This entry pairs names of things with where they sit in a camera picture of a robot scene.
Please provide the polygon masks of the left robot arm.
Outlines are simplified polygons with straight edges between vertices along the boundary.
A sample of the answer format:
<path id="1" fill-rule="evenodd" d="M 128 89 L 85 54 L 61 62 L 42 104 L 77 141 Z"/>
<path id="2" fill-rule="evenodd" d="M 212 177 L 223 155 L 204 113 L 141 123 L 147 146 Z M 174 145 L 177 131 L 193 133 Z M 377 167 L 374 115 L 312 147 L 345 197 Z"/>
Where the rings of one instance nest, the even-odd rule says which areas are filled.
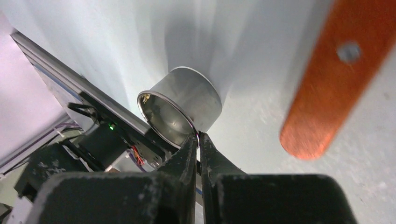
<path id="1" fill-rule="evenodd" d="M 34 201 L 41 186 L 59 173 L 105 171 L 128 147 L 118 131 L 104 124 L 36 150 L 14 186 L 18 197 Z"/>

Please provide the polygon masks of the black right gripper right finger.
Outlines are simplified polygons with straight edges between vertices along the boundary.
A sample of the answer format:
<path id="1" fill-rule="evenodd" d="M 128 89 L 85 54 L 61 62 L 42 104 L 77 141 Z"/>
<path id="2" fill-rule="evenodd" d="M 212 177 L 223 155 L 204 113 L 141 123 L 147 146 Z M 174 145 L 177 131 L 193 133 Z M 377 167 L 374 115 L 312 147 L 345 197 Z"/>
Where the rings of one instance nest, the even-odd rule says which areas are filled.
<path id="1" fill-rule="evenodd" d="M 249 175 L 200 133 L 206 224 L 355 224 L 339 184 L 320 174 Z"/>

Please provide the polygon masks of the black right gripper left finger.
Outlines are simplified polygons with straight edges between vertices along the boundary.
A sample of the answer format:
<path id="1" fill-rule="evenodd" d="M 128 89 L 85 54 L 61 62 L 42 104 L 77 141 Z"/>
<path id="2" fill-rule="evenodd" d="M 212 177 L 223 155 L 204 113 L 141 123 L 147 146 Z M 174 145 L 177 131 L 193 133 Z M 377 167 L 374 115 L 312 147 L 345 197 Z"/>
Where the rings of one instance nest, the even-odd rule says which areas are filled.
<path id="1" fill-rule="evenodd" d="M 43 184 L 28 224 L 192 224 L 198 138 L 152 172 L 65 172 Z"/>

